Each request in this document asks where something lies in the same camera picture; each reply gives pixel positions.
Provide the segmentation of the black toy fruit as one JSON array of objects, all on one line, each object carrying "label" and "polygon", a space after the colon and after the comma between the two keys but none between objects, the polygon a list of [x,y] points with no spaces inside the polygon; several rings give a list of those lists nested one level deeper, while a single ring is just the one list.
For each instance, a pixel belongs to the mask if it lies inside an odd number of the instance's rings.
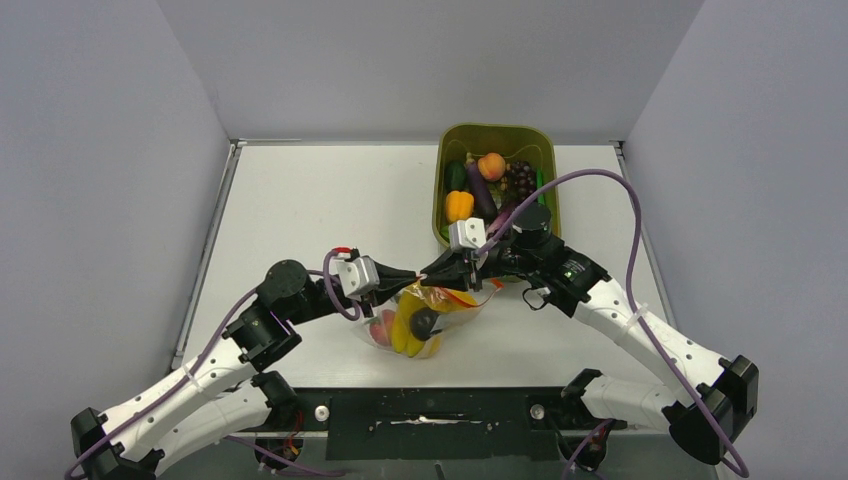
[{"label": "black toy fruit", "polygon": [[415,311],[409,319],[411,335],[415,339],[425,342],[440,333],[441,330],[437,328],[440,316],[440,312],[427,307]]}]

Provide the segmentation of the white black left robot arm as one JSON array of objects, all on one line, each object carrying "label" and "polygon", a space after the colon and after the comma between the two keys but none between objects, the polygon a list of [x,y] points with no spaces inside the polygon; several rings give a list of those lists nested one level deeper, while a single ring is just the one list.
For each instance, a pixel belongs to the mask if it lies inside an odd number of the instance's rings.
[{"label": "white black left robot arm", "polygon": [[225,315],[201,353],[147,390],[71,421],[75,462],[68,479],[153,479],[182,457],[231,433],[260,426],[292,391],[269,367],[297,347],[295,326],[336,313],[352,318],[387,302],[419,274],[349,249],[325,267],[274,264]]}]

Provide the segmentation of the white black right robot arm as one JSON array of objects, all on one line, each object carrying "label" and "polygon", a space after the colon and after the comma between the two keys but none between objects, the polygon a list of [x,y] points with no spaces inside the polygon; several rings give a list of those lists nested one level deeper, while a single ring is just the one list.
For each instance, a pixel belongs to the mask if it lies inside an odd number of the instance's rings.
[{"label": "white black right robot arm", "polygon": [[717,465],[756,413],[759,369],[743,355],[730,360],[687,338],[629,300],[625,288],[553,234],[551,213],[531,204],[490,250],[477,218],[450,227],[451,247],[423,270],[423,285],[479,290],[485,279],[514,276],[567,317],[603,334],[658,380],[656,384],[582,371],[564,390],[564,417],[585,427],[620,420],[667,431],[694,459]]}]

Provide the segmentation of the clear zip bag orange zipper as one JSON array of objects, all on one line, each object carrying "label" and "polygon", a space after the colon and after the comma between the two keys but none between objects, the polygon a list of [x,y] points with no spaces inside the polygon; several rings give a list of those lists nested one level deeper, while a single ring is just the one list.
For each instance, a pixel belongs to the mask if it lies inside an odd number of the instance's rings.
[{"label": "clear zip bag orange zipper", "polygon": [[485,280],[477,292],[415,283],[357,321],[353,333],[378,350],[426,359],[439,352],[446,336],[472,322],[503,287],[497,279]]}]

